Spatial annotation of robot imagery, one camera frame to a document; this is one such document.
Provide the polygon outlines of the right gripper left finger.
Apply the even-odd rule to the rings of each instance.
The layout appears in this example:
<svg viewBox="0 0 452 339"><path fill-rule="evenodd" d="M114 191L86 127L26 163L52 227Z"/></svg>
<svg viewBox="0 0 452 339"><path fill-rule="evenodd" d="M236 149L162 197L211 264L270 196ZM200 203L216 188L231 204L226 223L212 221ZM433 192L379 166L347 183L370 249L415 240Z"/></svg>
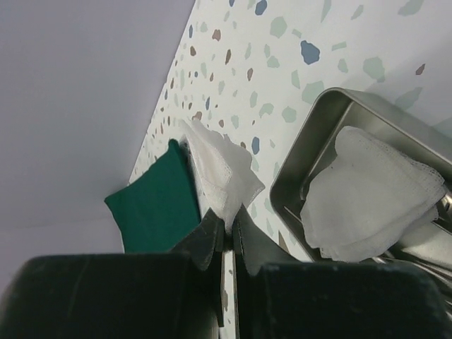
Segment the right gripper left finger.
<svg viewBox="0 0 452 339"><path fill-rule="evenodd" d="M38 256L1 297L2 338L218 338L224 222L172 250Z"/></svg>

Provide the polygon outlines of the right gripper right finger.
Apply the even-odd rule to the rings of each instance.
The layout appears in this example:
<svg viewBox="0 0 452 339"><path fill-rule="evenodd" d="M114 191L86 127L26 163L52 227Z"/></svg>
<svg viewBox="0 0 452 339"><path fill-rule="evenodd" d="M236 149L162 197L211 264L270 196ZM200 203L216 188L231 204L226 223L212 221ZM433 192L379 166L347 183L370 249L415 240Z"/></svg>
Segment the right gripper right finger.
<svg viewBox="0 0 452 339"><path fill-rule="evenodd" d="M240 338L450 338L433 280L403 263L304 263L240 208L232 226Z"/></svg>

